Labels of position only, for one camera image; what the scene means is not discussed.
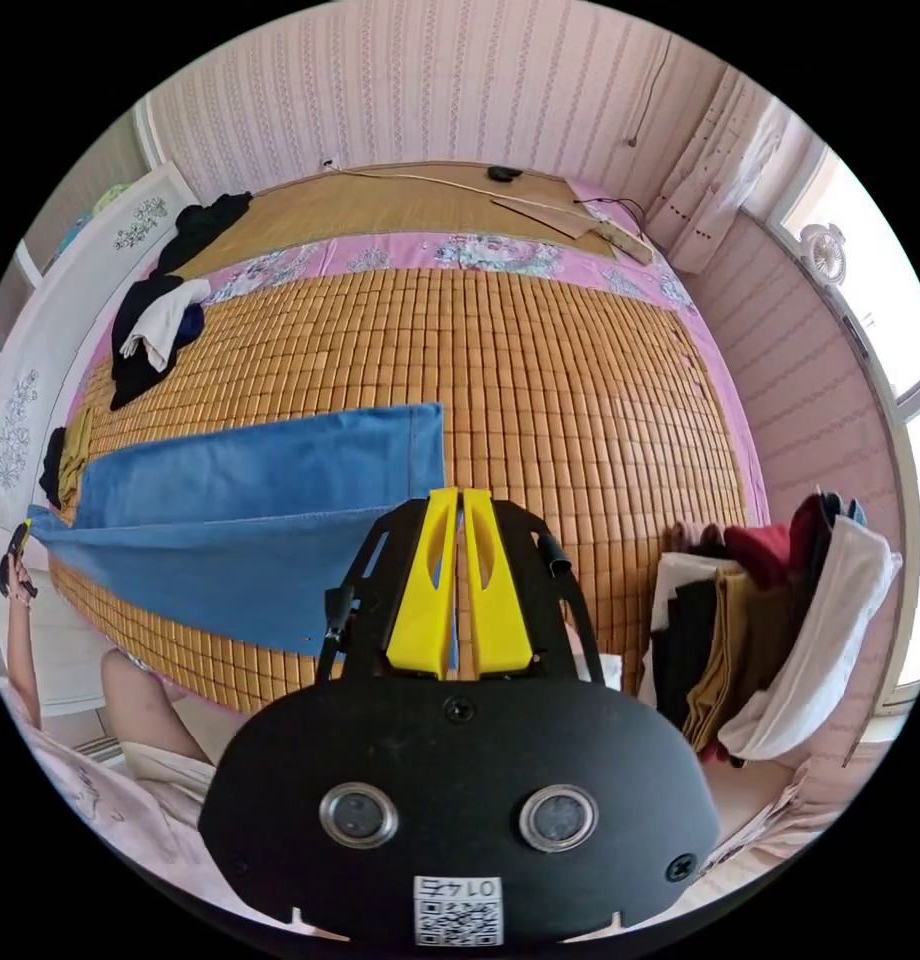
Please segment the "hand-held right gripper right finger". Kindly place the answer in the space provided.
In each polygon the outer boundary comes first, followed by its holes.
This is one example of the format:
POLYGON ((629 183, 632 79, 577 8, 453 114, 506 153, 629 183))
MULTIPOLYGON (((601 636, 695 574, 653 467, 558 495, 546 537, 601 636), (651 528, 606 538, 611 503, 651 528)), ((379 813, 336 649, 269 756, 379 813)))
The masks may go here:
POLYGON ((526 608, 538 583, 537 524, 485 489, 463 489, 462 508, 474 675, 535 675, 541 654, 526 608))

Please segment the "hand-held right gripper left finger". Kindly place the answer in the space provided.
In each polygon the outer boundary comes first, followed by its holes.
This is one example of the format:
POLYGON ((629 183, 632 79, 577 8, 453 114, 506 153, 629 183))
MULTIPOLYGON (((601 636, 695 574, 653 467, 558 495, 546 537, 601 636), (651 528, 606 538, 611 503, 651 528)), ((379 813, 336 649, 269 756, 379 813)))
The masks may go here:
POLYGON ((459 491, 430 493, 386 658, 395 670, 444 680, 454 643, 459 491))

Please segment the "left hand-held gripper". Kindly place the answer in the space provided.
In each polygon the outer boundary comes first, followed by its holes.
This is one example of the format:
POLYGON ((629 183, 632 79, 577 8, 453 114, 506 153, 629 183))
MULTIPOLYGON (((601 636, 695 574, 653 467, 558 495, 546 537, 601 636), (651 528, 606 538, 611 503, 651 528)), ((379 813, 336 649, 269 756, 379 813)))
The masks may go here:
POLYGON ((31 520, 24 519, 11 535, 6 550, 0 554, 0 593, 8 598, 7 556, 14 555, 22 558, 23 551, 30 536, 31 520))

